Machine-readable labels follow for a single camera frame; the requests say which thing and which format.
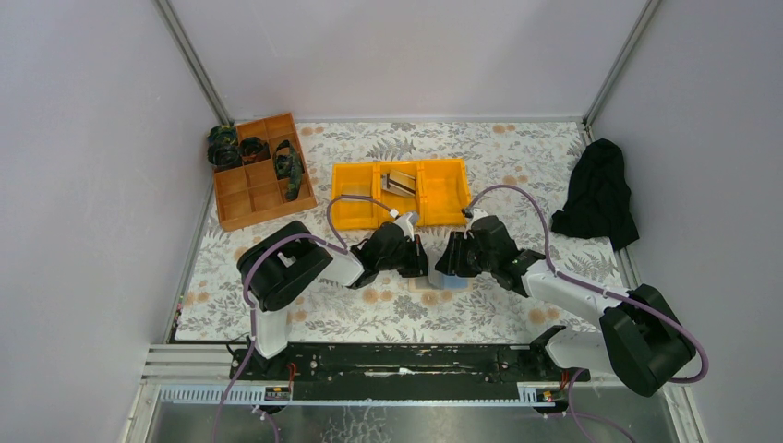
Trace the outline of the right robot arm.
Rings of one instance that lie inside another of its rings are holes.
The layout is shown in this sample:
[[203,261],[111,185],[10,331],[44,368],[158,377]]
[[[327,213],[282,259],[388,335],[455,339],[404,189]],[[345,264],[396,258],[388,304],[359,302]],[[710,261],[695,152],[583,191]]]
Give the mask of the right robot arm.
[[592,281],[554,270],[546,255],[517,247],[494,215],[480,216],[467,231],[451,233],[435,269],[461,278],[486,272],[507,291],[587,321],[594,331],[554,328],[533,344],[558,368],[612,374],[641,396],[650,397],[673,381],[697,355],[656,288],[642,284],[613,298]]

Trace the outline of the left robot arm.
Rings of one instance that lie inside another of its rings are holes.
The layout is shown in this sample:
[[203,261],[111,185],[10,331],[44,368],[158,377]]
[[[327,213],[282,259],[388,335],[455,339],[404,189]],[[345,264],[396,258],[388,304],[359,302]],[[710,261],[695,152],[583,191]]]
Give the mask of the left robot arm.
[[250,344],[271,359],[288,345],[288,306],[318,279],[350,289],[370,285],[383,271],[403,278],[428,275],[428,256],[413,233],[410,214],[384,222],[369,237],[345,250],[292,221],[237,260],[243,298],[251,308]]

